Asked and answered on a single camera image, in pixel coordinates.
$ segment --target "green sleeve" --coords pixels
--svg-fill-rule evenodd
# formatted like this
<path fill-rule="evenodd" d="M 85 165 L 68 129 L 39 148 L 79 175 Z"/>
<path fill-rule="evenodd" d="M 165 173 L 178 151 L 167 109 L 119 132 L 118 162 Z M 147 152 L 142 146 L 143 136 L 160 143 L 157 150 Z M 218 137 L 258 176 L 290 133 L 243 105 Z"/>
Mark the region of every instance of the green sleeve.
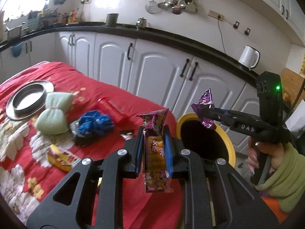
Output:
<path fill-rule="evenodd" d="M 290 143 L 284 145 L 285 156 L 277 171 L 255 188 L 275 197 L 283 212 L 289 213 L 305 190 L 305 157 L 298 154 Z"/>

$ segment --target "black countertop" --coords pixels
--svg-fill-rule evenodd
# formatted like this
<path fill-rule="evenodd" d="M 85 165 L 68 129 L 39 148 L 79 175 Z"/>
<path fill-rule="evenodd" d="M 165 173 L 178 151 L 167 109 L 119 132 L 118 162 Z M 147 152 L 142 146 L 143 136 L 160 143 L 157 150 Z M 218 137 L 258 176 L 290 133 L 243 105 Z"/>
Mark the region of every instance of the black countertop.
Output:
<path fill-rule="evenodd" d="M 10 46 L 16 45 L 22 41 L 31 39 L 33 37 L 60 31 L 83 31 L 83 32 L 96 32 L 96 33 L 107 33 L 112 35 L 124 36 L 133 39 L 143 39 L 169 47 L 187 52 L 196 57 L 204 59 L 211 62 L 219 67 L 231 72 L 232 74 L 238 76 L 242 80 L 251 84 L 255 87 L 255 78 L 258 74 L 254 71 L 250 71 L 248 68 L 242 66 L 236 59 L 216 50 L 208 45 L 202 44 L 198 41 L 186 38 L 184 36 L 169 33 L 166 31 L 154 29 L 154 28 L 144 28 L 137 30 L 135 25 L 127 24 L 117 24 L 116 27 L 105 26 L 102 22 L 80 22 L 79 24 L 67 25 L 63 27 L 49 29 L 36 30 L 34 32 L 28 33 L 21 38 L 14 39 L 11 42 L 4 41 L 0 44 L 0 52 L 9 48 Z"/>

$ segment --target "black cable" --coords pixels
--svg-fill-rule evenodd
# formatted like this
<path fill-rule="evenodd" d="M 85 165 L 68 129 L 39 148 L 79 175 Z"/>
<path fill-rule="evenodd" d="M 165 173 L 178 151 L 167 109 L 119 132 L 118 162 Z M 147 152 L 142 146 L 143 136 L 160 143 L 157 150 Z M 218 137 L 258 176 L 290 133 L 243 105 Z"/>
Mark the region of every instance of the black cable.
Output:
<path fill-rule="evenodd" d="M 218 19 L 218 28 L 219 28 L 220 35 L 221 35 L 221 37 L 222 37 L 222 31 L 221 31 L 220 26 L 219 26 L 219 19 Z M 223 38 L 222 38 L 222 47 L 224 48 L 225 54 L 227 54 L 227 53 L 226 53 L 226 50 L 225 50 L 225 45 L 224 45 L 224 39 L 223 39 Z"/>

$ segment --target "yellow trash can rim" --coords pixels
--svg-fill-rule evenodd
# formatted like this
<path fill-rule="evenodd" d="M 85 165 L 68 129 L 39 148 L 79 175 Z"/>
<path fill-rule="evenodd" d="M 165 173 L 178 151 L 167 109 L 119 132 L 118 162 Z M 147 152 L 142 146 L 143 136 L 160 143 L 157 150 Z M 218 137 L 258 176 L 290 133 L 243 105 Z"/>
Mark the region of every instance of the yellow trash can rim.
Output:
<path fill-rule="evenodd" d="M 177 126 L 176 126 L 177 138 L 178 139 L 181 139 L 182 124 L 186 121 L 191 121 L 191 120 L 200 121 L 198 116 L 195 113 L 188 113 L 188 114 L 185 114 L 185 115 L 183 115 L 179 118 L 179 120 L 177 121 Z M 234 167 L 235 162 L 236 162 L 236 156 L 235 156 L 235 150 L 234 150 L 233 144 L 232 144 L 230 138 L 228 137 L 228 135 L 225 133 L 225 131 L 218 124 L 216 124 L 216 123 L 214 123 L 214 124 L 216 125 L 215 131 L 222 138 L 222 140 L 225 143 L 225 146 L 227 148 L 228 156 L 229 156 L 229 164 L 232 167 Z"/>

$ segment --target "power cord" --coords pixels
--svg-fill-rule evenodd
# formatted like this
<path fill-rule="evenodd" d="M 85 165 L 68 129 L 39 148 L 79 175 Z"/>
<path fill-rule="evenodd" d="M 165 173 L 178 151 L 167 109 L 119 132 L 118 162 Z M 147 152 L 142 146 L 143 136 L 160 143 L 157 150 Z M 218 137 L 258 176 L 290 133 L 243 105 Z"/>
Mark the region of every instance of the power cord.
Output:
<path fill-rule="evenodd" d="M 220 19 L 220 18 L 221 18 L 221 17 L 220 17 L 220 15 L 219 15 L 219 16 L 218 16 L 218 28 L 219 28 L 220 35 L 221 35 L 221 37 L 222 37 L 222 31 L 221 31 L 220 26 L 219 26 L 219 19 Z M 223 39 L 223 37 L 222 37 L 222 47 L 224 48 L 225 54 L 227 54 L 227 53 L 226 53 L 226 50 L 225 50 L 225 45 L 224 45 L 224 39 Z"/>

